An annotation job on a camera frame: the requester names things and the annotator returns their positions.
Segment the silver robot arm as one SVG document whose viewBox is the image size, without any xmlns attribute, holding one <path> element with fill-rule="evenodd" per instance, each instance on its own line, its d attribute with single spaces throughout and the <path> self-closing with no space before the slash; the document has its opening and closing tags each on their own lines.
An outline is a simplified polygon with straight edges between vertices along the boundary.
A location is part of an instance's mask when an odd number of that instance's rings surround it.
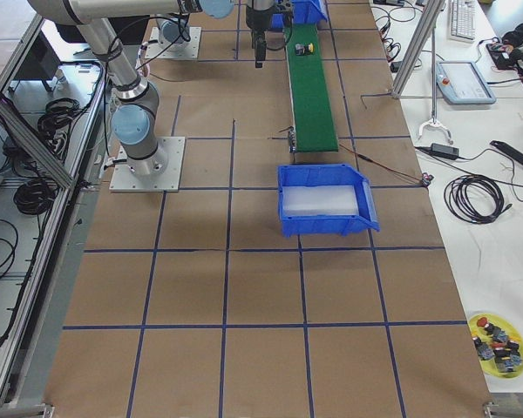
<svg viewBox="0 0 523 418">
<path fill-rule="evenodd" d="M 168 44 L 183 44 L 191 40 L 188 14 L 165 14 L 156 17 L 158 41 Z"/>
<path fill-rule="evenodd" d="M 105 63 L 120 100 L 111 124 L 122 148 L 127 165 L 138 176 L 161 173 L 168 155 L 161 150 L 154 125 L 159 94 L 136 64 L 124 53 L 123 44 L 109 19 L 112 17 L 152 16 L 161 19 L 171 13 L 189 15 L 204 12 L 224 18 L 234 8 L 233 1 L 31 1 L 31 7 L 56 24 L 76 26 L 92 53 Z"/>
</svg>

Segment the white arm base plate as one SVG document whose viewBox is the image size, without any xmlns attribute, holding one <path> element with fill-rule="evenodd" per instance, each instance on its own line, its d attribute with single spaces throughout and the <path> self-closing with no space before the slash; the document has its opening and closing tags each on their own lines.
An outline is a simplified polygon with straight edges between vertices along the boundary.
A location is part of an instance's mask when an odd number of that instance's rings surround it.
<svg viewBox="0 0 523 418">
<path fill-rule="evenodd" d="M 188 32 L 189 41 L 171 44 L 160 35 L 157 27 L 153 27 L 147 42 L 144 59 L 152 59 L 154 57 L 171 60 L 197 59 L 200 50 L 201 27 L 189 27 Z"/>
<path fill-rule="evenodd" d="M 152 157 L 129 158 L 123 145 L 110 181 L 111 192 L 177 192 L 185 153 L 184 137 L 157 137 L 158 148 Z"/>
</svg>

